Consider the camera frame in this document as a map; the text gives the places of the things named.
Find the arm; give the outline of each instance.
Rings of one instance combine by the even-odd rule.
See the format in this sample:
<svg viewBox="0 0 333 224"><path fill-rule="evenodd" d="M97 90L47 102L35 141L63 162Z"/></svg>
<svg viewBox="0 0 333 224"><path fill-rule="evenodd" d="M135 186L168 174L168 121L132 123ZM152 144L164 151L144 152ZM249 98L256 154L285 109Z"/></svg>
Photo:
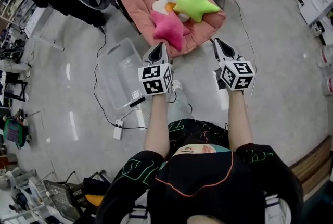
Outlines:
<svg viewBox="0 0 333 224"><path fill-rule="evenodd" d="M229 143L230 149L236 151L240 146L252 143L253 136L246 113L242 91L229 92Z"/></svg>
<svg viewBox="0 0 333 224"><path fill-rule="evenodd" d="M168 107L165 94L154 95L144 150L156 152L165 158L169 152Z"/></svg>

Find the white box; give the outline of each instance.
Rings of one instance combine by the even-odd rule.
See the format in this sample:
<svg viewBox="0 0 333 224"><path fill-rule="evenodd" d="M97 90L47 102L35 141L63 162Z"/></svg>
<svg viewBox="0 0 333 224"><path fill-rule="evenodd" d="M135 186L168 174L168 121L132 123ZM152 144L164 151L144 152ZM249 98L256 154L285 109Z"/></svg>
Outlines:
<svg viewBox="0 0 333 224"><path fill-rule="evenodd" d="M141 91L145 95L167 93L171 84L171 64L159 64L138 69Z"/></svg>
<svg viewBox="0 0 333 224"><path fill-rule="evenodd" d="M221 73L221 79L231 90L247 89L254 76L254 69L248 61L226 61Z"/></svg>

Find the plush toy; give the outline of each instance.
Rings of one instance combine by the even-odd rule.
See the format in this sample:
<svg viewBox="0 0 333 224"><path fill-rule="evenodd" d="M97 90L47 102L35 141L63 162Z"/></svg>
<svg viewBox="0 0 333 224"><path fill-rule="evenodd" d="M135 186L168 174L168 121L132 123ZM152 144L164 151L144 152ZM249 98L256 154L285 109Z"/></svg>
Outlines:
<svg viewBox="0 0 333 224"><path fill-rule="evenodd" d="M189 15L195 22L202 21L202 15L220 11L220 8L208 0L176 0L175 12Z"/></svg>
<svg viewBox="0 0 333 224"><path fill-rule="evenodd" d="M180 51L183 47L183 37L190 34L189 29L183 25L173 11L167 15L156 11L151 11L150 14L156 25L153 34L154 38L166 39L172 46Z"/></svg>
<svg viewBox="0 0 333 224"><path fill-rule="evenodd" d="M168 14L170 11L173 10L175 5L176 5L176 0L157 0L156 2L153 3L152 9L153 11L156 12ZM179 13L178 17L181 20L181 22L186 22L189 20L189 16L184 13Z"/></svg>

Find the equipment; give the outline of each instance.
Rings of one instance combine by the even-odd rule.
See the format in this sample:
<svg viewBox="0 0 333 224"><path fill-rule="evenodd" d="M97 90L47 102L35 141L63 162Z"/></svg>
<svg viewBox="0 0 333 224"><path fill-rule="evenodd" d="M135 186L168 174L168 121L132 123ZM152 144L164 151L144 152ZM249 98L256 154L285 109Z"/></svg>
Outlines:
<svg viewBox="0 0 333 224"><path fill-rule="evenodd" d="M219 86L220 80L228 85L231 90L244 90L250 86L255 77L251 62L245 60L240 53L223 42L220 38L213 41L215 58L219 62L219 69L216 71L216 78Z"/></svg>
<svg viewBox="0 0 333 224"><path fill-rule="evenodd" d="M138 69L139 82L145 95L167 93L171 85L171 64L167 46L161 42L143 56L142 67Z"/></svg>

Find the white plug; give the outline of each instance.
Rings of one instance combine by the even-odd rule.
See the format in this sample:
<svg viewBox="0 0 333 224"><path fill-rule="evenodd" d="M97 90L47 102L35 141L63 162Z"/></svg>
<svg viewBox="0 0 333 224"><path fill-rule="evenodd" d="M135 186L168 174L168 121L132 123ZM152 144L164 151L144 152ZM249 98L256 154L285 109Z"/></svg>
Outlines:
<svg viewBox="0 0 333 224"><path fill-rule="evenodd" d="M121 120L116 120L116 124L118 126L124 126L124 121L121 121ZM114 131L113 131L113 137L117 140L121 140L121 135L123 133L123 129L122 128L119 128L119 127L115 127L114 128Z"/></svg>

